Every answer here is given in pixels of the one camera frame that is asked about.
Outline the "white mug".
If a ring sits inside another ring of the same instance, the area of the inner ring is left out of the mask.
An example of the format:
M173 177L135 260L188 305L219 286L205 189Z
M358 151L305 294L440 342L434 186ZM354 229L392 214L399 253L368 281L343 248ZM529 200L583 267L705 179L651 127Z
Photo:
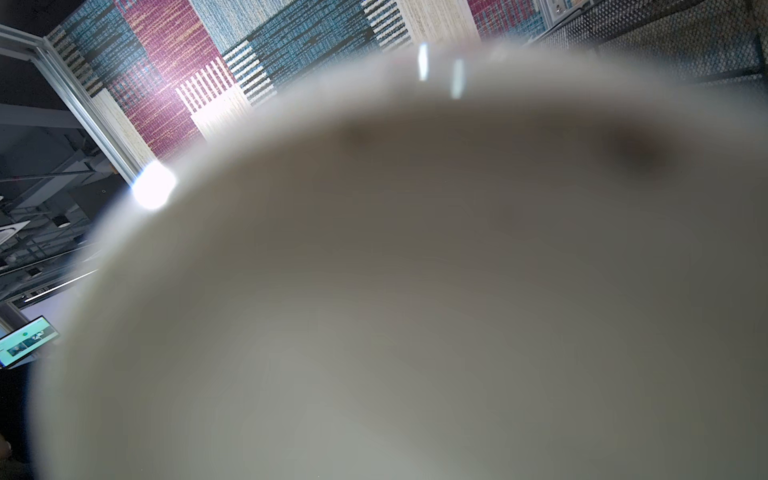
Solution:
M767 105L491 43L149 164L31 384L43 479L763 479Z

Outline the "monitor screen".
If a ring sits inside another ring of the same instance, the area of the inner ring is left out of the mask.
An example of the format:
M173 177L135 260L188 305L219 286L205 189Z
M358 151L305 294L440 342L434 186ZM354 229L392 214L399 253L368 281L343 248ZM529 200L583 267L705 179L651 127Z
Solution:
M59 336L44 316L35 318L1 338L1 368L13 367Z

